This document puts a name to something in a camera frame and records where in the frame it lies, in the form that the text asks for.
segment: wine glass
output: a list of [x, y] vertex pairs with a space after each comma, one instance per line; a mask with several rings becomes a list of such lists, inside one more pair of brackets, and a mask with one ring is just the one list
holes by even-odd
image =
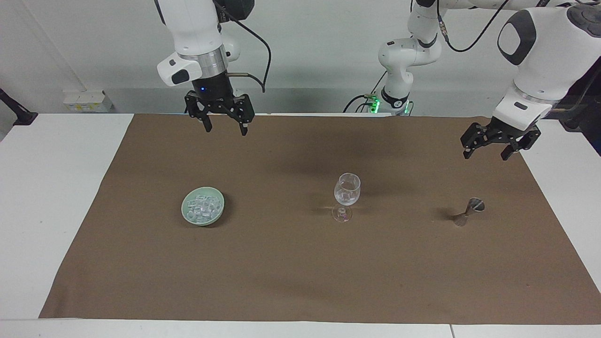
[[338, 222], [348, 222], [353, 216], [350, 206], [355, 204], [361, 193], [359, 176], [351, 173], [342, 174], [334, 188], [334, 197], [340, 204], [332, 208], [332, 216]]

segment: bowl of ice cubes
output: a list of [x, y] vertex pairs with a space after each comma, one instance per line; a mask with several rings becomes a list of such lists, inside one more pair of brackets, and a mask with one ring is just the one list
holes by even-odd
[[205, 227], [215, 223], [224, 211], [225, 200], [215, 188], [204, 186], [191, 191], [182, 203], [182, 215], [186, 221]]

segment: table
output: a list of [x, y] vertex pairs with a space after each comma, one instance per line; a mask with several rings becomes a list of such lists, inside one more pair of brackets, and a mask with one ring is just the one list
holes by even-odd
[[[131, 114], [45, 114], [0, 143], [0, 337], [50, 336], [601, 336], [601, 325], [381, 325], [36, 319], [117, 151]], [[601, 158], [580, 134], [541, 121], [523, 157], [597, 287]]]

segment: metal jigger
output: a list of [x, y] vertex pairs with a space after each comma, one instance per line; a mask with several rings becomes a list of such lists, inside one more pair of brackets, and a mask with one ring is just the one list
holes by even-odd
[[468, 207], [465, 209], [463, 214], [459, 214], [453, 218], [453, 222], [458, 227], [463, 227], [468, 222], [468, 217], [477, 212], [484, 211], [484, 202], [476, 197], [470, 198], [468, 202]]

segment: white wall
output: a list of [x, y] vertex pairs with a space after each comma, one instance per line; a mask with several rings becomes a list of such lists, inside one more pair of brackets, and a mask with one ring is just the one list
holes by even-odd
[[[183, 110], [189, 86], [168, 88], [156, 74], [156, 64], [173, 45], [152, 0], [2, 0], [0, 87], [29, 109], [64, 112], [62, 91], [79, 85], [61, 71], [47, 43], [32, 34], [32, 25], [23, 22], [23, 9], [83, 85], [105, 90], [118, 111]], [[450, 12], [445, 20], [451, 41], [466, 46], [491, 15]], [[457, 54], [445, 46], [436, 64], [413, 71], [416, 115], [490, 115], [516, 72], [496, 48], [496, 35], [510, 15], [501, 13], [473, 50]], [[273, 49], [268, 93], [260, 94], [249, 79], [235, 79], [234, 85], [250, 88], [258, 112], [341, 111], [351, 97], [371, 90], [383, 71], [377, 60], [380, 44], [408, 37], [408, 17], [409, 0], [256, 0], [245, 23]], [[242, 45], [243, 54], [230, 70], [261, 77], [263, 45], [234, 23], [224, 30]], [[5, 115], [0, 106], [0, 116]]]

